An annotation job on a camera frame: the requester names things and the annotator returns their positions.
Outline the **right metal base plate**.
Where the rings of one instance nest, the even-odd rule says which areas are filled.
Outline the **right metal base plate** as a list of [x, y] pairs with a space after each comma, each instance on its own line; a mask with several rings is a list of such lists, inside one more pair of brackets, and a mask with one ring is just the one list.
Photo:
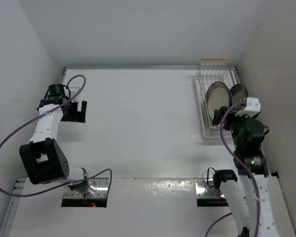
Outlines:
[[225, 196], [217, 189], [212, 187], [213, 179], [208, 181], [206, 178], [195, 179], [195, 191], [198, 199], [225, 199]]

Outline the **dark rimmed cream plate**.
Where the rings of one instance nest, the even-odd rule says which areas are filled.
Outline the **dark rimmed cream plate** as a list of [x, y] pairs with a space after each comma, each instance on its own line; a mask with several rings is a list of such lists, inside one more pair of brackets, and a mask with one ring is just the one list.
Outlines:
[[230, 107], [231, 93], [224, 82], [216, 81], [212, 83], [205, 94], [206, 107], [210, 120], [214, 117], [214, 110], [220, 109], [221, 106]]

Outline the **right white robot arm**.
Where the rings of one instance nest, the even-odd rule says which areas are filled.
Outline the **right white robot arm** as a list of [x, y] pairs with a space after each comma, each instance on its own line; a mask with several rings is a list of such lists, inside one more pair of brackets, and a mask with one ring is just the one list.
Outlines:
[[271, 208], [268, 166], [261, 150], [269, 128], [256, 119], [259, 113], [259, 104], [249, 106], [240, 101], [215, 111], [213, 120], [220, 122], [221, 130], [231, 132], [235, 147], [228, 151], [238, 172], [217, 170], [213, 180], [214, 188], [225, 196], [239, 237], [280, 235]]

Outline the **black checkered rim plate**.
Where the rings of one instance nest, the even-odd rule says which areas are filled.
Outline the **black checkered rim plate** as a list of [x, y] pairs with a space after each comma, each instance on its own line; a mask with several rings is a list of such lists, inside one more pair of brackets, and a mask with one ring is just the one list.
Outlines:
[[235, 84], [231, 89], [231, 105], [234, 105], [240, 101], [243, 101], [245, 98], [249, 96], [247, 88], [245, 85], [238, 83]]

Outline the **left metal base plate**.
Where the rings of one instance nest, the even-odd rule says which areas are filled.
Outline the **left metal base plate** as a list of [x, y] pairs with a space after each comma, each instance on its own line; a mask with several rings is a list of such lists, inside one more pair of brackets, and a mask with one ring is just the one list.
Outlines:
[[94, 178], [82, 183], [65, 186], [63, 198], [66, 199], [106, 199], [109, 191], [109, 178]]

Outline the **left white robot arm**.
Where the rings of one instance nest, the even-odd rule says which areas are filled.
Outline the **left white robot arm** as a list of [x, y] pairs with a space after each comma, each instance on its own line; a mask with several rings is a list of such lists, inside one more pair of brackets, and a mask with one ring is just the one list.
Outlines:
[[69, 165], [64, 152], [56, 141], [60, 122], [86, 122], [87, 102], [69, 101], [71, 91], [67, 85], [52, 84], [41, 99], [38, 112], [41, 116], [29, 142], [19, 148], [19, 154], [32, 184], [72, 182], [70, 189], [85, 192], [89, 185], [85, 180], [85, 168]]

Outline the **metal base plate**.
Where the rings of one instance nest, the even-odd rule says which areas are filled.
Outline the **metal base plate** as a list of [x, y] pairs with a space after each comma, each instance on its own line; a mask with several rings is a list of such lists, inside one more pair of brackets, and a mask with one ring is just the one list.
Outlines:
[[94, 178], [82, 183], [65, 186], [63, 198], [66, 199], [106, 199], [109, 191], [109, 178]]
[[198, 199], [225, 199], [225, 196], [217, 189], [212, 187], [213, 179], [208, 181], [206, 178], [195, 179], [195, 191]]

